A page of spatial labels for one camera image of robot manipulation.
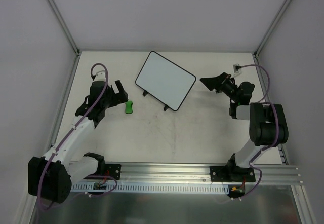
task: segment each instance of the black frame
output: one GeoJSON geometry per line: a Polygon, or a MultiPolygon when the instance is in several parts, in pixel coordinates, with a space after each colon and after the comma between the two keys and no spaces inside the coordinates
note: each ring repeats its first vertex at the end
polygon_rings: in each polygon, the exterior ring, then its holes
{"type": "Polygon", "coordinates": [[[142,66],[140,72],[138,73],[138,75],[137,75],[137,77],[136,77],[136,79],[135,79],[135,84],[136,84],[139,88],[141,88],[143,91],[146,91],[148,94],[150,94],[152,97],[154,97],[156,100],[158,100],[159,102],[163,103],[165,106],[167,106],[168,108],[170,108],[172,111],[178,111],[179,108],[181,107],[182,103],[184,102],[184,100],[185,100],[186,97],[188,96],[189,92],[191,91],[191,89],[192,89],[194,83],[196,83],[196,81],[197,81],[197,77],[196,77],[194,74],[190,73],[189,71],[185,70],[184,68],[182,68],[182,67],[180,67],[179,65],[175,64],[174,62],[168,60],[166,57],[162,56],[161,54],[157,53],[156,51],[151,51],[151,52],[148,54],[148,56],[147,56],[147,58],[146,58],[146,60],[145,60],[145,62],[144,62],[144,64],[143,64],[143,66],[142,66]],[[149,58],[149,56],[151,55],[151,53],[156,53],[157,55],[161,56],[162,58],[166,59],[166,60],[169,61],[170,63],[174,64],[175,66],[177,66],[177,67],[179,67],[180,69],[186,71],[188,74],[190,74],[190,75],[192,75],[192,76],[194,77],[194,82],[192,83],[190,89],[188,90],[187,94],[185,95],[185,97],[183,98],[182,102],[180,103],[179,107],[178,107],[176,110],[170,108],[168,105],[166,105],[165,103],[163,103],[161,100],[159,100],[158,98],[156,98],[156,97],[153,96],[151,93],[149,93],[147,90],[145,90],[144,88],[140,87],[140,86],[137,84],[138,76],[141,74],[142,69],[143,69],[143,67],[145,66],[146,61],[147,61],[147,59],[149,58]]]}

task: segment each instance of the white table surface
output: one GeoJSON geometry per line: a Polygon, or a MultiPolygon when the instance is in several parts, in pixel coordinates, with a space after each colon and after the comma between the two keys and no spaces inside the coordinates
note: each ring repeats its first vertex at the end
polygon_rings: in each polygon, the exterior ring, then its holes
{"type": "MultiPolygon", "coordinates": [[[[253,64],[251,54],[244,53],[184,53],[160,52],[185,70],[197,81],[180,109],[163,111],[164,105],[135,85],[135,79],[148,52],[82,52],[71,92],[61,123],[62,136],[74,117],[76,109],[89,94],[92,82],[90,68],[103,63],[109,70],[109,82],[116,89],[121,80],[133,101],[133,113],[125,114],[125,105],[106,110],[105,118],[89,135],[73,156],[79,160],[84,153],[101,154],[106,161],[154,163],[226,163],[249,138],[249,122],[229,116],[229,98],[210,92],[200,81],[222,72],[233,73],[233,64],[253,64]]],[[[251,102],[262,97],[255,68],[242,69],[236,83],[255,84],[251,102]]],[[[258,161],[259,164],[281,164],[279,151],[273,148],[258,161]]]]}

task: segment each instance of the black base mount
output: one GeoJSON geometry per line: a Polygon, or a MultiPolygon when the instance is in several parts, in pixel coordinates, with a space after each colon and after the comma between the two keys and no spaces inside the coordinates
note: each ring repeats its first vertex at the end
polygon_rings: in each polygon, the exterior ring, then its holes
{"type": "Polygon", "coordinates": [[[255,182],[253,168],[238,167],[235,163],[235,154],[225,166],[210,167],[211,182],[255,182]]]}

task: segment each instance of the green block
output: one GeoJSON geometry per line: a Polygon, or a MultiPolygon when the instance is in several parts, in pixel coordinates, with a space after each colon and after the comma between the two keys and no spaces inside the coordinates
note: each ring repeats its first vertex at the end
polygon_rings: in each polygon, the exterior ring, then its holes
{"type": "Polygon", "coordinates": [[[128,101],[125,103],[125,113],[126,114],[132,114],[133,113],[133,102],[128,101]]]}

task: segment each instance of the bracket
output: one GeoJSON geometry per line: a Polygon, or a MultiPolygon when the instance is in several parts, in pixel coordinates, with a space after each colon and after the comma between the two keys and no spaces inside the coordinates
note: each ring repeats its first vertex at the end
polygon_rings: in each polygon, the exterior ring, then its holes
{"type": "Polygon", "coordinates": [[[110,164],[110,163],[105,163],[105,172],[109,171],[109,176],[113,177],[116,180],[120,180],[120,172],[122,170],[121,164],[110,164]]]}
{"type": "Polygon", "coordinates": [[[245,178],[245,182],[255,182],[255,174],[252,168],[247,169],[247,173],[242,174],[240,179],[231,177],[227,168],[225,166],[210,166],[210,177],[211,182],[243,182],[245,178]]]}

